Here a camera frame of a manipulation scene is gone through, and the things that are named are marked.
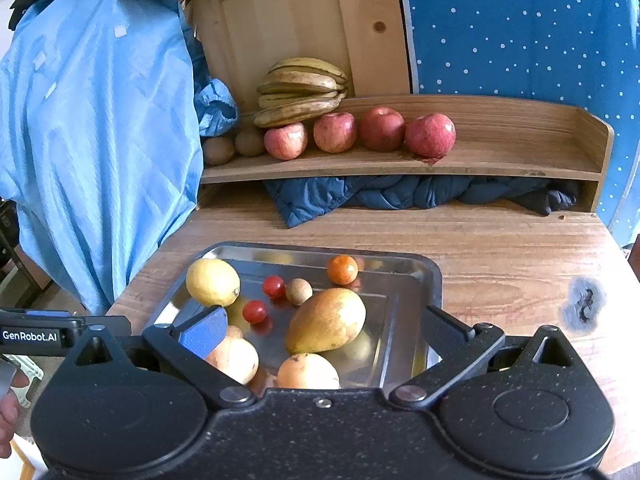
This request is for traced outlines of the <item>person's left hand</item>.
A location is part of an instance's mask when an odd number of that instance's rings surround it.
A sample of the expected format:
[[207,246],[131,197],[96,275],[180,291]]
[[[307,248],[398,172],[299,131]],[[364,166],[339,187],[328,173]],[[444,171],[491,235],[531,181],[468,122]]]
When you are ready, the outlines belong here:
[[9,389],[0,402],[0,457],[2,460],[12,454],[10,442],[14,437],[20,407],[17,396],[12,389]]

